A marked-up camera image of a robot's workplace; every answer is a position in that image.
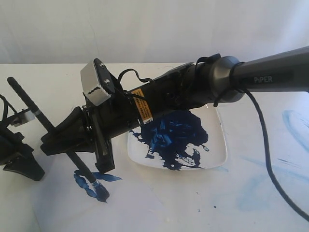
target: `paint palette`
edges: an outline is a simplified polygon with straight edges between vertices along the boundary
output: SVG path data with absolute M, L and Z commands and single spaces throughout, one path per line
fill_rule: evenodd
M 170 170 L 221 166 L 225 138 L 212 104 L 175 111 L 129 132 L 128 155 L 136 163 Z

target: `white plastic plate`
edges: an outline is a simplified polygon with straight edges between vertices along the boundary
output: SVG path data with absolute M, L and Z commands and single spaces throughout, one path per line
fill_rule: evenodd
M 196 170 L 221 166 L 225 138 L 212 104 L 174 113 L 129 132 L 128 155 L 136 163 L 162 169 Z

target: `white tabletop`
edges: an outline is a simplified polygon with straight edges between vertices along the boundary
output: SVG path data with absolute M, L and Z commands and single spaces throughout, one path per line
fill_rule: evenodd
M 179 64 L 108 64 L 118 75 L 126 68 L 155 78 Z M 18 110 L 26 108 L 6 82 L 13 76 L 54 125 L 84 104 L 80 70 L 84 64 L 0 65 L 0 93 Z M 133 74 L 126 89 L 140 83 Z M 290 197 L 309 213 L 309 154 L 284 124 L 293 110 L 309 118 L 307 93 L 256 93 L 265 116 L 275 175 Z M 170 171 L 138 165 L 127 156 L 127 134 L 112 140 L 116 182 L 104 182 L 109 203 L 90 198 L 73 178 L 76 169 L 64 154 L 47 157 L 40 150 L 46 133 L 37 120 L 20 131 L 35 149 L 46 174 L 34 182 L 0 171 L 1 231 L 308 231 L 309 224 L 277 193 L 265 168 L 263 137 L 257 113 L 244 97 L 220 104 L 228 159 L 219 168 Z M 309 142 L 308 132 L 304 141 Z M 81 158 L 96 171 L 94 154 Z

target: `yellow sticker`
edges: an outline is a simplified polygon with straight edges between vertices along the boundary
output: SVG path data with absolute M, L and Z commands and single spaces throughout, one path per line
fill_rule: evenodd
M 144 94 L 140 88 L 132 91 L 131 93 L 144 97 Z M 143 123 L 146 124 L 148 122 L 153 121 L 154 119 L 150 112 L 148 103 L 144 101 L 143 99 L 139 99 L 139 98 L 134 98 L 134 101 L 137 106 L 137 109 L 139 110 Z

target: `white wall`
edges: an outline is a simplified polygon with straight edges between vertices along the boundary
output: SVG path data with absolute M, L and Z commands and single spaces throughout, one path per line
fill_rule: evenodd
M 309 0 L 0 0 L 0 63 L 248 61 L 309 45 Z

